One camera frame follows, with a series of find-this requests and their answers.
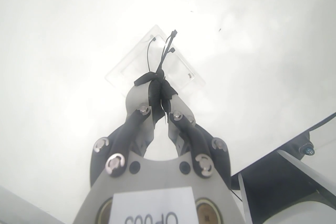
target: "white label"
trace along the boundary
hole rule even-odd
[[[198,224],[192,188],[116,193],[109,224]]]

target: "white backdrop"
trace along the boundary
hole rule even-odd
[[[335,0],[0,0],[0,184],[72,222],[93,143],[126,115],[104,76],[154,24],[178,31],[206,82],[188,104],[239,171],[336,110],[335,11]],[[148,158],[175,156],[165,129]]]

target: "screw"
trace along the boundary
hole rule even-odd
[[[108,145],[109,145],[108,138],[107,137],[102,137],[102,138],[100,138],[96,141],[96,143],[93,146],[93,150],[96,153],[99,153],[104,146],[108,146]]]
[[[118,169],[125,165],[125,157],[122,154],[116,153],[108,158],[105,164],[105,170],[108,174],[112,174],[114,169]]]
[[[202,169],[202,175],[204,177],[210,177],[215,167],[212,159],[205,154],[199,154],[196,156],[195,160],[199,163],[199,166]]]
[[[212,148],[216,149],[222,149],[224,152],[226,152],[228,150],[228,147],[226,145],[226,143],[224,142],[224,140],[218,138],[218,137],[214,137],[211,141],[211,145]]]
[[[143,115],[147,115],[150,111],[149,107],[145,104],[141,105],[138,110],[140,110]]]
[[[179,121],[182,119],[183,114],[179,112],[178,110],[175,110],[173,113],[173,116],[174,116],[175,121]]]
[[[193,126],[196,125],[195,118],[193,118],[193,116],[188,115],[187,118],[188,118],[189,122],[190,122]]]
[[[308,142],[299,148],[299,152],[303,155],[312,156],[315,154],[314,145]]]

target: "silver bolt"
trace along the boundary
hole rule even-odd
[[[96,141],[96,143],[93,146],[93,150],[96,153],[99,153],[104,146],[108,146],[108,145],[109,145],[108,138],[107,137],[102,137],[102,138],[100,138]]]
[[[224,142],[224,140],[218,138],[218,137],[214,137],[211,141],[211,145],[212,148],[216,149],[222,149],[224,152],[226,152],[228,150],[228,147],[226,145],[226,143]]]
[[[181,112],[179,112],[178,110],[175,110],[173,112],[173,116],[174,116],[175,121],[179,121],[179,120],[182,119],[183,114]]]
[[[204,177],[210,177],[215,168],[212,159],[205,154],[199,154],[196,156],[195,160],[199,163],[199,166],[202,169],[202,175]]]
[[[188,115],[187,118],[188,118],[189,122],[190,122],[193,126],[196,125],[195,118],[193,118],[191,115]]]
[[[138,110],[140,110],[143,115],[147,115],[150,112],[149,107],[145,104],[141,105]]]
[[[111,175],[114,169],[125,165],[125,157],[122,154],[115,153],[108,158],[105,164],[106,172]]]

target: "transparent plastic box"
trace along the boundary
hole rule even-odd
[[[179,40],[178,36],[177,33],[174,40]],[[167,39],[167,36],[157,25],[152,27],[139,43],[105,76],[105,79],[119,90],[124,97],[134,86],[134,81],[149,71],[147,48],[154,37],[156,40],[150,44],[148,58],[150,70],[155,72]],[[162,65],[166,80],[179,95],[191,96],[201,89],[205,82],[174,46],[174,41],[170,47],[174,47],[175,52],[168,53]]]

